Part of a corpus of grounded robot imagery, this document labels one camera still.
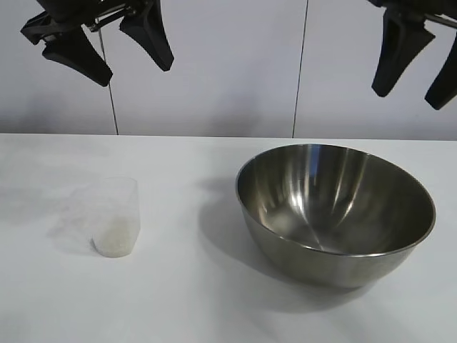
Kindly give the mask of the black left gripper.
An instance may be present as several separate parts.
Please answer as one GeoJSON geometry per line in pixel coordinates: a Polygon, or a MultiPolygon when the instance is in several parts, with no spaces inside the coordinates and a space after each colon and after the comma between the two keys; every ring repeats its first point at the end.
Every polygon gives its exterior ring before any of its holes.
{"type": "Polygon", "coordinates": [[[154,60],[162,71],[169,71],[173,62],[169,41],[161,15],[160,1],[40,1],[43,12],[29,19],[21,33],[33,44],[48,36],[42,56],[67,66],[100,86],[108,86],[113,73],[97,53],[83,29],[98,31],[123,18],[119,25],[125,33],[154,60]]]}

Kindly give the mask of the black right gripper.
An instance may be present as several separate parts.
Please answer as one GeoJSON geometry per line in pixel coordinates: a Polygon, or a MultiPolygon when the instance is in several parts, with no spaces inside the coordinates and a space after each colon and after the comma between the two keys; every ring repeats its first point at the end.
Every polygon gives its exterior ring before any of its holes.
{"type": "MultiPolygon", "coordinates": [[[[425,20],[456,28],[454,0],[369,0],[387,9],[383,15],[383,38],[372,89],[387,96],[406,68],[430,44],[435,35],[425,28],[425,20]]],[[[435,110],[442,109],[456,96],[457,41],[429,87],[425,100],[435,110]]]]}

